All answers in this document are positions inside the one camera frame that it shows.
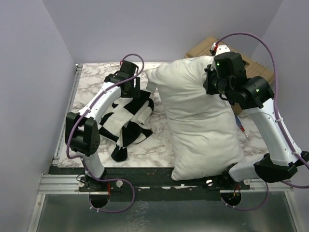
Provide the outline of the black and white checkered pillowcase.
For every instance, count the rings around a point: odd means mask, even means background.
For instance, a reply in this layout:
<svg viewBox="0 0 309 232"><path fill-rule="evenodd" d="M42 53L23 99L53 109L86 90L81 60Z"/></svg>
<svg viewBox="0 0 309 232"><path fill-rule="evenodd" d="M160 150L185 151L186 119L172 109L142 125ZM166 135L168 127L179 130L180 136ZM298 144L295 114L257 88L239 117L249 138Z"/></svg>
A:
<svg viewBox="0 0 309 232"><path fill-rule="evenodd" d="M101 118L99 134L112 142L109 152L114 161L125 161L128 146L137 145L153 134L150 126L153 96L141 90L139 98L120 98Z"/></svg>

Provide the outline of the white pillow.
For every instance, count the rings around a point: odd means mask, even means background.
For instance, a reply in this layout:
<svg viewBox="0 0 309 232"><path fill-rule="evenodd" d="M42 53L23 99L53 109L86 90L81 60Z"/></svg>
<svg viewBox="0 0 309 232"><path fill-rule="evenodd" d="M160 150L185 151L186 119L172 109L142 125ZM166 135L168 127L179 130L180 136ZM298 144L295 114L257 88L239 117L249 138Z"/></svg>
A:
<svg viewBox="0 0 309 232"><path fill-rule="evenodd" d="M175 181L220 175L245 161L230 104L204 88L211 56L184 58L145 71L156 88L171 132Z"/></svg>

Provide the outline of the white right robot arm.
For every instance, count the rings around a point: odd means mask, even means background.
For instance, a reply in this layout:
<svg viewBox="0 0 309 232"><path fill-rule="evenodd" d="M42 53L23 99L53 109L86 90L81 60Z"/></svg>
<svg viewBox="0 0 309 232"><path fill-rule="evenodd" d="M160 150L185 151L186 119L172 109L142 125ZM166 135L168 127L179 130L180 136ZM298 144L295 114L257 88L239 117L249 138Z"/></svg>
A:
<svg viewBox="0 0 309 232"><path fill-rule="evenodd" d="M275 95L265 78L247 78L242 62L214 62L207 65L205 75L206 93L225 95L226 101L238 103L252 118L268 149L257 160L229 166L228 173L222 176L225 188L233 189L245 179L286 183L299 166L307 164L309 153L297 147L288 135L282 117L275 111Z"/></svg>

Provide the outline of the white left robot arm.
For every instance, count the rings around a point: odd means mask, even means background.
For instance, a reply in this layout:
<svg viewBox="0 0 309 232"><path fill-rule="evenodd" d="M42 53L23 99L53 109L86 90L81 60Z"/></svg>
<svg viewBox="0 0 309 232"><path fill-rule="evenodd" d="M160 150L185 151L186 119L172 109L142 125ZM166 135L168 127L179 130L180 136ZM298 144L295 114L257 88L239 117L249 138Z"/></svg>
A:
<svg viewBox="0 0 309 232"><path fill-rule="evenodd" d="M100 162L98 124L109 107L120 97L132 97L140 91L139 74L130 75L117 71L107 76L98 93L79 112L69 112L65 120L66 156L79 158L90 179L90 185L100 191L106 187L105 167Z"/></svg>

